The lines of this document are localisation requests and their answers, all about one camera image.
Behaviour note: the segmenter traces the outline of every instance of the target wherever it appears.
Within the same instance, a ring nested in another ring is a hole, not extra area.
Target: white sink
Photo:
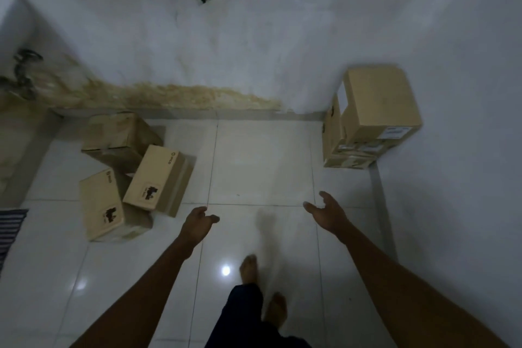
[[[0,75],[35,30],[35,18],[23,0],[0,0]]]

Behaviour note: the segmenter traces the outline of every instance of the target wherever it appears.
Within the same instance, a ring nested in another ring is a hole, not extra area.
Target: metal fixture
[[[18,50],[14,58],[16,61],[14,69],[16,81],[0,76],[0,89],[9,91],[25,100],[34,101],[36,99],[35,86],[33,86],[32,80],[27,77],[27,68],[30,63],[40,62],[43,58],[37,52],[26,48]]]

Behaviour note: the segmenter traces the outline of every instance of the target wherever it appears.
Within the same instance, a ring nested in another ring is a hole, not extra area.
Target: forearm
[[[477,319],[395,263],[355,226],[338,234],[399,346],[506,346]]]
[[[147,347],[190,244],[177,238],[72,347]]]

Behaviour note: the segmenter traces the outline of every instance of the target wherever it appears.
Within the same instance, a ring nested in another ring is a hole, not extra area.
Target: bare foot
[[[257,257],[255,254],[250,254],[243,260],[239,267],[239,273],[241,274],[241,281],[243,285],[249,283],[255,283],[257,285]]]
[[[268,303],[264,321],[274,325],[279,330],[287,316],[287,299],[281,293],[275,292],[270,303]]]

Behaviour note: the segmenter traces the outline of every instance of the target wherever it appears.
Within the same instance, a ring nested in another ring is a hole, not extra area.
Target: striped rug
[[[4,267],[7,252],[15,241],[26,215],[27,209],[0,211],[0,273]]]

